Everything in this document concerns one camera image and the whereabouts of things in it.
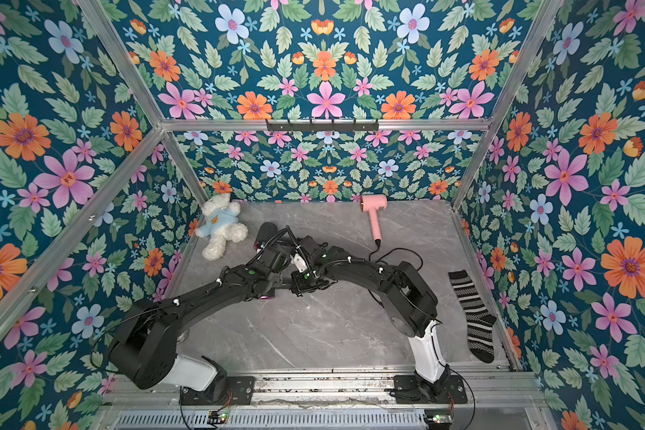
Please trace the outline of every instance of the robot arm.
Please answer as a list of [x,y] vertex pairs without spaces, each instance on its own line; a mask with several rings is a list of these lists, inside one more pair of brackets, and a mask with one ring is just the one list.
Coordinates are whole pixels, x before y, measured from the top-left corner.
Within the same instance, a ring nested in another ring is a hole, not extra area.
[[[290,240],[282,238],[285,233],[290,234]],[[292,273],[290,282],[282,283],[280,273],[292,259],[299,269]],[[109,359],[138,388],[164,382],[203,391],[219,366],[205,357],[206,361],[201,361],[177,356],[181,332],[228,305],[262,297],[272,288],[287,288],[301,296],[340,280],[380,297],[394,327],[409,338],[417,374],[433,390],[441,390],[438,385],[449,371],[442,364],[433,332],[438,300],[415,268],[406,262],[398,266],[372,263],[342,248],[318,244],[310,236],[298,240],[289,228],[264,242],[250,262],[225,267],[217,280],[201,288],[157,303],[146,299],[135,302],[108,348]]]

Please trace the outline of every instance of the hair dryer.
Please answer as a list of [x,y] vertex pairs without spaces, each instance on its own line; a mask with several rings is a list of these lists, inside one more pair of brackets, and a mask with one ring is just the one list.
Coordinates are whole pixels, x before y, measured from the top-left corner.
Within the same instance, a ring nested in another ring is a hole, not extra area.
[[382,234],[379,232],[378,211],[387,208],[387,196],[384,194],[364,195],[361,197],[361,211],[370,215],[370,226],[373,230],[375,245],[379,247]]

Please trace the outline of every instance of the black and white striped sock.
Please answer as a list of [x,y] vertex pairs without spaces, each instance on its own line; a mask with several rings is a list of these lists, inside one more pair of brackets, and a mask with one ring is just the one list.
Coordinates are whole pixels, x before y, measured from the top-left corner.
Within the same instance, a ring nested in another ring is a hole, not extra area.
[[495,359],[492,347],[492,325],[497,320],[485,307],[483,300],[466,271],[449,272],[449,282],[464,308],[468,324],[468,348],[475,357],[485,363]]

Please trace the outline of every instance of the white teddy bear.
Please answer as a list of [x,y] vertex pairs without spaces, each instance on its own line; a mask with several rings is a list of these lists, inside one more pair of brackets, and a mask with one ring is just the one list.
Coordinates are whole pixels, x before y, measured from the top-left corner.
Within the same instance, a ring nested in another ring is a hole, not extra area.
[[241,207],[238,202],[230,202],[231,194],[216,194],[203,205],[201,210],[206,223],[196,229],[196,236],[210,236],[204,258],[213,262],[222,257],[227,247],[227,240],[241,242],[248,236],[248,228],[237,219]]

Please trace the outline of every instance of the floral wallpaper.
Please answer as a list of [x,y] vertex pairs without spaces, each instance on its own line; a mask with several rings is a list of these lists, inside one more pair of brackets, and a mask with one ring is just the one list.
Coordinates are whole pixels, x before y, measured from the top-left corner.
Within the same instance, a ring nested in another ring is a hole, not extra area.
[[147,129],[76,5],[0,1],[0,299]]
[[479,118],[539,4],[132,0],[115,25],[168,118]]
[[91,425],[115,380],[108,331],[133,301],[163,297],[197,210],[158,147],[0,344],[0,427]]
[[562,9],[462,205],[565,430],[645,429],[645,0]]

